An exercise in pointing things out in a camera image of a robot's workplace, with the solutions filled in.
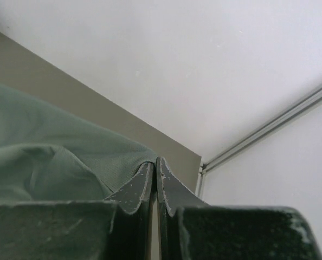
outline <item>gray wall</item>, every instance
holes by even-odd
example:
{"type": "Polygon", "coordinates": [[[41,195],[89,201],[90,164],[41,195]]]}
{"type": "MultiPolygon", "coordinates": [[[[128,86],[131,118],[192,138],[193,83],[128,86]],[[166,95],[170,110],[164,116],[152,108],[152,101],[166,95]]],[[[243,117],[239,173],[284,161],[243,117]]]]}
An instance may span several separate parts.
{"type": "MultiPolygon", "coordinates": [[[[199,155],[2,34],[0,82],[148,146],[160,156],[166,157],[175,175],[189,189],[195,190],[201,160],[199,155]]],[[[152,259],[157,259],[156,232],[153,232],[153,239],[152,259]]]]}
{"type": "Polygon", "coordinates": [[[203,199],[294,207],[322,249],[322,104],[208,173],[203,199]]]}

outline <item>green cloth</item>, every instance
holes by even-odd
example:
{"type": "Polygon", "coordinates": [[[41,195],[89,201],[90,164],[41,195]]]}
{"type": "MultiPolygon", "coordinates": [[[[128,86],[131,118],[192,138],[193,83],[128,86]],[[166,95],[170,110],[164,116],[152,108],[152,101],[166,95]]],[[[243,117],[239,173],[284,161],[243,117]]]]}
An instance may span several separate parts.
{"type": "Polygon", "coordinates": [[[137,142],[0,84],[0,205],[102,200],[155,160],[137,142]]]}

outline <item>ceiling track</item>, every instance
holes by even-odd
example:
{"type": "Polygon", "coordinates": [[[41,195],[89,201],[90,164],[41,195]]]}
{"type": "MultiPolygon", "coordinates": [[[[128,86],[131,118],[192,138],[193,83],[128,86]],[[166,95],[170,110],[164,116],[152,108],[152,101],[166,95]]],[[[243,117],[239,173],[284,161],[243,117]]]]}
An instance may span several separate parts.
{"type": "Polygon", "coordinates": [[[203,165],[202,175],[208,174],[210,171],[222,165],[227,160],[236,156],[244,151],[254,143],[258,142],[265,136],[271,134],[282,125],[288,123],[292,119],[296,118],[300,114],[306,112],[316,104],[322,101],[322,85],[317,89],[306,95],[304,98],[288,107],[285,111],[275,116],[267,123],[263,124],[257,130],[235,143],[224,152],[220,153],[209,162],[203,165]]]}

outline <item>beige wall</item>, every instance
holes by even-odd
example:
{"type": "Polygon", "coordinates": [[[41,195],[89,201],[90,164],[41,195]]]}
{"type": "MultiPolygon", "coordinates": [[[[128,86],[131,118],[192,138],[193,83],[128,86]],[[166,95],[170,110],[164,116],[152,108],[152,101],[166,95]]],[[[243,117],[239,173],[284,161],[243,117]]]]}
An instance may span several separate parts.
{"type": "MultiPolygon", "coordinates": [[[[166,157],[175,175],[189,189],[195,190],[200,156],[2,34],[0,82],[148,146],[166,157]]],[[[155,249],[156,232],[153,232],[153,239],[155,249]]],[[[153,250],[152,259],[157,258],[158,252],[153,250]]]]}

